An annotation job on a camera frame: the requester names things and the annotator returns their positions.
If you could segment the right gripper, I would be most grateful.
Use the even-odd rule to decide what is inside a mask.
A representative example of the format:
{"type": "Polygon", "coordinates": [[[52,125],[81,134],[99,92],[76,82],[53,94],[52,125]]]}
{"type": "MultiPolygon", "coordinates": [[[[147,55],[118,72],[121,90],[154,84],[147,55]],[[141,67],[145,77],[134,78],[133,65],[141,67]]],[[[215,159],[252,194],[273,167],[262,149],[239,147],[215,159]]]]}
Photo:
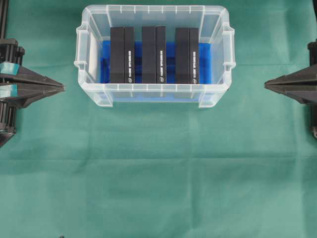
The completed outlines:
{"type": "Polygon", "coordinates": [[[309,50],[309,67],[269,80],[264,84],[264,86],[268,90],[287,96],[301,104],[308,104],[316,110],[317,87],[310,85],[317,84],[317,41],[308,43],[307,48],[309,50]],[[303,89],[301,87],[296,88],[295,85],[309,87],[307,89],[303,89]]]}

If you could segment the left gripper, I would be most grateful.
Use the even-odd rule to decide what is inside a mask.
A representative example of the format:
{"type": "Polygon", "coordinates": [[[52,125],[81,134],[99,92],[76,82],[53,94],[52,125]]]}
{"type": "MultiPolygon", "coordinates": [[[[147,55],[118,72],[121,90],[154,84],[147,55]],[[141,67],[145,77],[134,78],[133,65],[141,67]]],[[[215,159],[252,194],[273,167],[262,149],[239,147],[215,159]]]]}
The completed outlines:
{"type": "Polygon", "coordinates": [[[0,40],[0,77],[22,84],[1,84],[0,100],[22,109],[33,102],[64,91],[64,85],[22,65],[25,49],[16,39],[0,40]]]}

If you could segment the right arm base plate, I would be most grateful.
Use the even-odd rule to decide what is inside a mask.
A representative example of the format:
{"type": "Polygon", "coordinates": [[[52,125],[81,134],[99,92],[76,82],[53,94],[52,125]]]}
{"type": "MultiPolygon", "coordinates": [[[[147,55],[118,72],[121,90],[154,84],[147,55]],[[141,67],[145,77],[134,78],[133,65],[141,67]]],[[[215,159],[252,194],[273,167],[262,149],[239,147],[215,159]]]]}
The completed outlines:
{"type": "Polygon", "coordinates": [[[317,126],[311,126],[310,127],[310,133],[312,134],[312,136],[317,139],[317,126]]]}

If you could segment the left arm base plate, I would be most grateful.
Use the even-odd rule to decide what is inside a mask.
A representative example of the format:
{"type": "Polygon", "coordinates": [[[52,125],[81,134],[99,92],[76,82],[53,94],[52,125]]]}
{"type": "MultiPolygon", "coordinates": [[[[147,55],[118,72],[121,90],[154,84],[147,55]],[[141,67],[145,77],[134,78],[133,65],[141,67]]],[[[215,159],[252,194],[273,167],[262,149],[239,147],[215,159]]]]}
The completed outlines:
{"type": "Polygon", "coordinates": [[[4,146],[14,135],[16,134],[16,129],[10,129],[9,131],[0,131],[0,147],[4,146]]]}

